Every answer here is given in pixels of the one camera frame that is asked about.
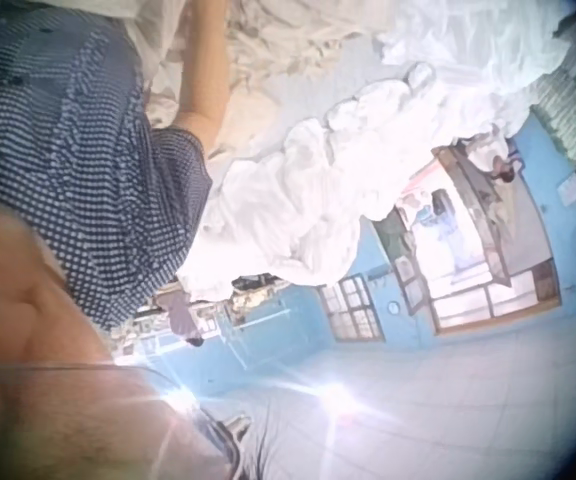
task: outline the person in background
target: person in background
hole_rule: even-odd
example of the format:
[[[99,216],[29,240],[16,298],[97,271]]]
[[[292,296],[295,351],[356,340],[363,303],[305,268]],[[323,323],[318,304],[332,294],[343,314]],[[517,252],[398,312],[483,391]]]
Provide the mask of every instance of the person in background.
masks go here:
[[[465,143],[468,160],[480,171],[504,183],[511,183],[515,179],[508,142],[497,125],[493,125],[492,132],[475,135]]]
[[[235,478],[99,334],[192,243],[228,99],[227,4],[190,1],[184,109],[159,131],[116,23],[41,8],[0,24],[0,479]]]
[[[170,329],[175,335],[183,337],[193,347],[201,347],[204,339],[190,313],[190,295],[182,290],[157,295],[155,302],[166,312],[170,319]]]

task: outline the white cloth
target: white cloth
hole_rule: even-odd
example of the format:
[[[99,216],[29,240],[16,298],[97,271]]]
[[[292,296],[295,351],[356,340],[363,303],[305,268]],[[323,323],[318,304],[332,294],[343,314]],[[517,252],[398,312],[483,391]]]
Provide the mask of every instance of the white cloth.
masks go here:
[[[563,61],[554,39],[570,12],[563,0],[399,0],[391,32],[379,36],[383,62],[432,64],[460,89],[517,92]]]
[[[467,143],[468,160],[480,171],[491,173],[494,169],[495,158],[508,161],[508,142],[496,127],[492,132],[475,135]]]
[[[355,258],[360,217],[385,218],[433,147],[493,123],[518,129],[528,116],[526,97],[455,97],[425,64],[406,80],[368,85],[331,109],[325,125],[298,123],[282,151],[260,162],[233,161],[177,273],[193,300],[229,298],[242,275],[335,283]],[[485,115],[464,114],[475,109]]]

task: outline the tiled floor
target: tiled floor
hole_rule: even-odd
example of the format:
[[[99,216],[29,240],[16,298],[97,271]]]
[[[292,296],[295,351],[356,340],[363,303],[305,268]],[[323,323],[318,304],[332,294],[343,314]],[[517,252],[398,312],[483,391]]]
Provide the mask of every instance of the tiled floor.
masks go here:
[[[417,353],[330,350],[295,378],[341,382],[365,408],[335,425],[309,394],[233,392],[257,428],[271,412],[277,480],[547,479],[576,446],[576,318]]]

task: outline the window frame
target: window frame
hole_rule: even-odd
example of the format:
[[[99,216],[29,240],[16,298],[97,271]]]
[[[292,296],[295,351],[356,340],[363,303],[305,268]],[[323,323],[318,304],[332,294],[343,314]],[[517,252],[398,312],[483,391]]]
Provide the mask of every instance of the window frame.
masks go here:
[[[344,285],[352,283],[354,285],[354,292],[348,293]],[[342,298],[339,298],[339,294],[335,291],[335,300],[339,303],[340,310],[339,312],[333,312],[329,306],[329,299],[326,296],[325,289],[326,288],[333,288],[338,286],[339,291],[342,294]],[[339,282],[331,286],[320,286],[317,288],[319,293],[319,299],[323,306],[323,309],[326,313],[326,317],[328,318],[328,324],[330,325],[330,331],[335,337],[335,340],[339,343],[375,343],[375,342],[385,342],[385,336],[383,329],[381,327],[381,323],[379,321],[379,317],[377,315],[377,310],[375,309],[375,304],[373,302],[372,296],[370,294],[370,290],[368,288],[368,282],[364,279],[363,275],[356,274],[351,275],[348,277],[342,278]],[[356,294],[359,297],[360,303],[356,306],[351,306],[349,297],[353,294]],[[360,333],[360,326],[361,319],[355,316],[357,312],[363,312],[365,314],[365,319],[367,326],[370,328],[371,336],[370,337],[363,337]],[[348,338],[345,336],[341,336],[339,333],[339,325],[333,320],[333,316],[336,315],[344,315],[347,314],[350,317],[350,321],[354,330],[354,336],[352,338]]]
[[[540,296],[539,295],[539,287],[537,285],[537,278],[535,278],[535,270],[540,269],[540,268],[544,268],[545,266],[548,266],[551,269],[549,278],[552,279],[552,281],[553,281],[554,292],[553,292],[553,295],[551,295],[550,297],[545,298],[545,299],[540,299],[539,298],[539,296]],[[431,306],[431,310],[432,310],[433,323],[435,325],[435,334],[436,335],[444,335],[444,334],[451,334],[451,333],[462,333],[462,332],[471,331],[471,330],[478,330],[481,328],[488,328],[488,327],[492,327],[492,326],[508,324],[508,323],[512,323],[514,321],[525,319],[526,317],[532,317],[532,316],[538,315],[540,313],[545,313],[549,310],[560,307],[562,305],[561,287],[559,285],[559,275],[557,272],[557,267],[555,265],[554,258],[551,257],[544,262],[538,263],[537,265],[533,265],[532,267],[521,270],[521,271],[515,273],[514,275],[512,275],[511,278],[520,276],[526,272],[532,272],[533,273],[533,281],[535,282],[535,293],[537,295],[537,300],[538,300],[538,303],[536,305],[532,305],[530,307],[516,310],[514,312],[506,313],[503,315],[495,315],[494,314],[494,303],[492,302],[492,299],[491,299],[491,296],[489,293],[489,288],[491,286],[497,285],[497,283],[494,281],[490,281],[490,282],[487,282],[487,283],[482,284],[482,285],[476,285],[476,286],[470,287],[470,288],[465,289],[465,290],[461,290],[461,291],[456,292],[456,293],[452,293],[449,295],[444,295],[443,297],[435,298],[431,301],[430,306]],[[439,315],[437,314],[437,311],[435,309],[435,302],[437,302],[439,300],[445,300],[447,298],[452,298],[455,296],[463,295],[464,293],[468,293],[471,291],[481,290],[481,289],[483,289],[485,294],[486,294],[486,301],[488,303],[488,311],[489,311],[490,318],[487,318],[485,320],[478,320],[475,322],[463,323],[460,325],[452,325],[452,326],[448,326],[448,327],[442,326],[440,324],[440,318],[439,318]]]

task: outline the light blue wall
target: light blue wall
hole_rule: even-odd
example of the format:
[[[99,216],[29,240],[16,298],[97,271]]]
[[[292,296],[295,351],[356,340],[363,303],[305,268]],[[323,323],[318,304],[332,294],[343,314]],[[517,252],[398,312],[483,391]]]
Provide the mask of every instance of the light blue wall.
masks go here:
[[[561,284],[562,307],[533,319],[476,333],[436,336],[428,312],[422,311],[415,317],[407,315],[396,277],[391,273],[368,284],[388,346],[417,349],[438,343],[467,341],[512,332],[518,328],[531,328],[540,325],[542,320],[554,321],[576,314],[576,203],[564,207],[557,193],[557,187],[573,169],[566,158],[556,151],[550,136],[533,116],[516,136],[516,141],[526,163],[524,179],[542,212],[544,227],[550,239]],[[368,279],[371,274],[386,269],[388,259],[371,222],[364,220],[361,226],[359,254],[349,275],[362,274]],[[393,316],[388,312],[388,303],[391,301],[400,304],[400,315]]]
[[[244,346],[235,344],[235,348],[248,369],[219,337],[206,340],[200,348],[182,347],[152,357],[150,365],[198,397],[218,395],[282,371],[333,342],[316,295],[313,289],[290,287],[247,317],[251,323],[289,310],[241,331]]]

